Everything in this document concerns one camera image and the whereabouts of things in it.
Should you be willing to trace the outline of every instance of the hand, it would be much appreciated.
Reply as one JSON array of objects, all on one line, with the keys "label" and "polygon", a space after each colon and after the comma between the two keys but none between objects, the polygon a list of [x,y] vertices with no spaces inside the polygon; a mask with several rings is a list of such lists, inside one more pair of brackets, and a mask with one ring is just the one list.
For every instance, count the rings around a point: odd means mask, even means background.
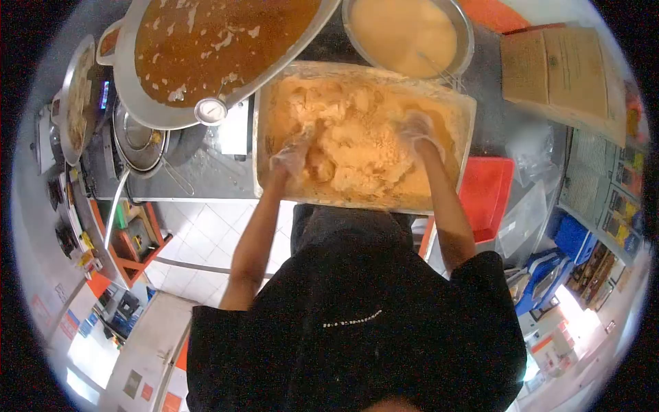
[{"label": "hand", "polygon": [[408,110],[405,120],[400,124],[398,136],[410,153],[418,157],[419,146],[423,140],[431,143],[440,153],[442,162],[446,159],[444,148],[434,138],[435,130],[432,119],[425,113],[417,110]]},{"label": "hand", "polygon": [[306,153],[311,146],[312,133],[304,131],[297,139],[286,143],[284,147],[270,158],[270,170],[283,167],[291,176],[299,175],[304,169]]}]

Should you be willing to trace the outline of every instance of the brown liquid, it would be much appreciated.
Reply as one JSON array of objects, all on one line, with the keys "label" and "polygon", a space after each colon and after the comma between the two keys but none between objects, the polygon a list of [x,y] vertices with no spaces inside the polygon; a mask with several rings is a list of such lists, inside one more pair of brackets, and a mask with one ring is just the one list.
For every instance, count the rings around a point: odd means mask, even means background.
[{"label": "brown liquid", "polygon": [[135,42],[142,88],[172,107],[217,96],[222,82],[227,95],[283,56],[319,5],[320,0],[153,0]]}]

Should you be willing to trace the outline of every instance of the red container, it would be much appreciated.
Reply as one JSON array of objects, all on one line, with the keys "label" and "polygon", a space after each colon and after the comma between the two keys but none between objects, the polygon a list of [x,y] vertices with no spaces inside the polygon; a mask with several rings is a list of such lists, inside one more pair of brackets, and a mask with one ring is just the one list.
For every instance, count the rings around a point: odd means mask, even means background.
[{"label": "red container", "polygon": [[476,243],[496,238],[508,206],[514,167],[513,160],[507,158],[467,160],[459,196]]}]

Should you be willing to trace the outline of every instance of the batter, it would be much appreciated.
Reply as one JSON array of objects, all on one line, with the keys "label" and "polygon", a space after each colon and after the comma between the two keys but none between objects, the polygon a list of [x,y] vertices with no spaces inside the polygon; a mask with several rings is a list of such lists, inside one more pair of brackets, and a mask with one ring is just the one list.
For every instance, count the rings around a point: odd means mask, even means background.
[{"label": "batter", "polygon": [[[437,77],[455,57],[455,27],[431,0],[357,0],[350,19],[361,46],[391,71]],[[434,63],[419,57],[418,51]]]},{"label": "batter", "polygon": [[[397,137],[409,109],[433,120],[436,139],[445,153],[454,143],[444,125],[448,108],[435,100],[392,92],[365,80],[287,77],[273,87],[269,110],[271,153],[278,152],[303,130],[313,130],[302,173],[289,183],[289,194],[321,200],[349,199],[375,206],[431,207],[426,172]],[[445,156],[454,182],[459,165]]]}]

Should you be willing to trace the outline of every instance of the blue container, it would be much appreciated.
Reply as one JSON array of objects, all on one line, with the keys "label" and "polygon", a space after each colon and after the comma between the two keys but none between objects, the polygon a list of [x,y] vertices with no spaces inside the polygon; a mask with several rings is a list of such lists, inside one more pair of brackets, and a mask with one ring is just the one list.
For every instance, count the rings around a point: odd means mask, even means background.
[{"label": "blue container", "polygon": [[515,305],[517,316],[548,302],[556,294],[556,289],[569,277],[573,268],[574,263],[570,257],[558,248],[532,254],[526,265],[530,274],[529,282]]},{"label": "blue container", "polygon": [[563,253],[579,265],[590,259],[597,238],[575,218],[566,214],[561,220],[554,242]]}]

